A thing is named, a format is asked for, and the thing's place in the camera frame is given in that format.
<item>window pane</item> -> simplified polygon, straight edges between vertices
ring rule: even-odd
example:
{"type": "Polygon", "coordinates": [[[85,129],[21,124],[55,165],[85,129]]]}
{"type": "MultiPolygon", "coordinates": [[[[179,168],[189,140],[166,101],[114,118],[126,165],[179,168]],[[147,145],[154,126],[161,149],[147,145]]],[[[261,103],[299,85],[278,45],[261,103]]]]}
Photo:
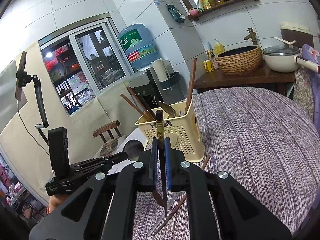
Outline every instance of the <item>window pane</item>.
{"type": "Polygon", "coordinates": [[[82,33],[77,38],[100,90],[125,76],[102,27],[82,33]]]}
{"type": "Polygon", "coordinates": [[[69,114],[95,98],[68,38],[42,50],[44,63],[69,114]]]}

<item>pink flower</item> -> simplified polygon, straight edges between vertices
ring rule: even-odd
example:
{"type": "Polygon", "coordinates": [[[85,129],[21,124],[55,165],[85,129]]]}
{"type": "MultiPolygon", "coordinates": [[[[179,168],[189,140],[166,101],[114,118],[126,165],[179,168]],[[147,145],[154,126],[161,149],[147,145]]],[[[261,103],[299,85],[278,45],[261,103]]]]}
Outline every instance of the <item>pink flower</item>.
{"type": "Polygon", "coordinates": [[[317,50],[315,50],[314,48],[312,48],[312,47],[310,47],[309,52],[313,56],[313,58],[315,59],[316,63],[318,63],[318,57],[317,56],[320,56],[320,53],[317,50]]]}

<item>soap dispenser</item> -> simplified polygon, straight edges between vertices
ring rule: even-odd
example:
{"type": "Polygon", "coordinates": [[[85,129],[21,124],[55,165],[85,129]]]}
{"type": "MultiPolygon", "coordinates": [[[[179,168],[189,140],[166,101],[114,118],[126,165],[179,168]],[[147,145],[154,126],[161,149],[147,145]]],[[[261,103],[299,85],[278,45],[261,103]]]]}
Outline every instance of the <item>soap dispenser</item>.
{"type": "Polygon", "coordinates": [[[226,50],[217,39],[214,39],[214,40],[216,41],[216,45],[214,46],[213,51],[214,51],[214,54],[218,56],[219,54],[225,52],[226,50]]]}

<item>cream plastic basket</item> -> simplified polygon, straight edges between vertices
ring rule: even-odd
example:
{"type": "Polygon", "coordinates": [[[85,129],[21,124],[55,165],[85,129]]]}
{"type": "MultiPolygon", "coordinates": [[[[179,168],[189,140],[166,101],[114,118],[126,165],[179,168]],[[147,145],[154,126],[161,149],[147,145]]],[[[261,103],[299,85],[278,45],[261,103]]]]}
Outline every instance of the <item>cream plastic basket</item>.
{"type": "MultiPolygon", "coordinates": [[[[186,101],[170,105],[177,114],[184,112],[186,101]]],[[[162,110],[162,108],[154,108],[152,111],[162,110]]],[[[205,147],[196,122],[196,114],[191,102],[187,114],[175,118],[168,118],[168,114],[164,114],[164,137],[170,137],[171,147],[184,153],[186,161],[200,162],[204,158],[205,147]]],[[[157,137],[156,121],[146,122],[146,119],[140,117],[136,125],[146,136],[149,143],[152,144],[153,137],[157,137]]]]}

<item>striped tablecloth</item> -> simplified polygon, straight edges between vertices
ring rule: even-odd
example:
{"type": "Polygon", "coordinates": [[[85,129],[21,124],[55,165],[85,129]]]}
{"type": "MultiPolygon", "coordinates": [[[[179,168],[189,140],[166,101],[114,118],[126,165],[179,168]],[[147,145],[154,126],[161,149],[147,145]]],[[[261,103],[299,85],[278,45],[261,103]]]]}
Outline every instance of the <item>striped tablecloth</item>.
{"type": "MultiPolygon", "coordinates": [[[[307,113],[257,88],[211,90],[194,95],[193,103],[205,156],[211,155],[205,170],[228,171],[293,233],[320,181],[320,140],[307,113]]],[[[161,192],[159,171],[157,188],[161,192]]],[[[189,239],[186,202],[158,235],[148,237],[162,212],[151,193],[138,193],[133,239],[189,239]]]]}

